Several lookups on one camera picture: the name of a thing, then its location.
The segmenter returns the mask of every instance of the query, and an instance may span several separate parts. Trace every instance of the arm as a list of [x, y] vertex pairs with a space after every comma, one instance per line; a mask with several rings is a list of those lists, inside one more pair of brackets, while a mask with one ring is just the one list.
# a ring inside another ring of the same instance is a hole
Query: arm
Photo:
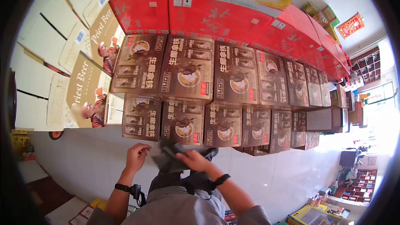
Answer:
[[[126, 156], [126, 167], [117, 183], [127, 185], [128, 187], [132, 185], [135, 173], [143, 166], [144, 159], [147, 155], [146, 150], [150, 150], [151, 148], [150, 145], [137, 143], [128, 150]], [[128, 192], [114, 189], [107, 201], [104, 212], [112, 217], [116, 224], [121, 224], [126, 218], [128, 202]]]
[[[215, 181], [224, 173], [210, 161], [205, 159], [200, 153], [195, 150], [186, 151], [186, 155], [177, 153], [176, 157], [182, 160], [186, 165], [195, 171], [204, 171]], [[250, 196], [239, 187], [231, 178], [228, 178], [223, 184], [217, 187], [224, 197], [226, 203], [232, 211], [239, 217], [243, 212], [256, 206]]]

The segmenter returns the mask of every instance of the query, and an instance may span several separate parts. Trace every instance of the barcode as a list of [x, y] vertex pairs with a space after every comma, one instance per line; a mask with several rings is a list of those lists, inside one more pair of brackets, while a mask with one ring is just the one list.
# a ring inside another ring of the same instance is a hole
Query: barcode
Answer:
[[75, 42], [80, 45], [84, 36], [85, 36], [85, 32], [83, 30], [81, 30], [79, 32], [78, 37], [76, 38]]
[[102, 7], [106, 1], [107, 1], [107, 0], [100, 0], [100, 1], [99, 1], [100, 7]]

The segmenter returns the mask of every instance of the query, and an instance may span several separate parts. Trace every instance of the yellow box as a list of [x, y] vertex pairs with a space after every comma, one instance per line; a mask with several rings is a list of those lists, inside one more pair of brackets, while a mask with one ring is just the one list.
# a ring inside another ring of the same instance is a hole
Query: yellow box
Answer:
[[328, 25], [324, 29], [329, 33], [329, 35], [331, 35], [333, 40], [335, 40], [339, 45], [340, 41], [339, 41], [339, 38], [337, 37], [337, 34], [335, 32], [335, 28], [333, 28], [331, 25]]

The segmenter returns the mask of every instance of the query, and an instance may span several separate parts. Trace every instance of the green box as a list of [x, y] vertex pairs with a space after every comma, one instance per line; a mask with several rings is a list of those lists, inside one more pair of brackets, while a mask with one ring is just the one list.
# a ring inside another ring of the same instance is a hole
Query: green box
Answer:
[[333, 12], [331, 7], [329, 7], [329, 6], [323, 10], [323, 15], [324, 15], [324, 17], [326, 17], [327, 21], [330, 23], [330, 25], [332, 27], [335, 27], [340, 23], [336, 14]]

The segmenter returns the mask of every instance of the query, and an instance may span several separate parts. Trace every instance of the white wall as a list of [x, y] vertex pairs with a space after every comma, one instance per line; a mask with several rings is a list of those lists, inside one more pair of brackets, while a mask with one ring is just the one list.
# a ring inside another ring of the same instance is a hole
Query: white wall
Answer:
[[371, 46], [374, 43], [376, 47], [376, 43], [387, 36], [382, 19], [372, 0], [296, 0], [293, 4], [296, 7], [302, 7], [309, 1], [313, 2], [319, 10], [323, 10], [329, 5], [340, 23], [347, 21], [357, 12], [365, 18], [365, 27], [346, 39], [343, 39], [336, 30], [342, 47], [349, 56], [365, 47], [374, 48]]

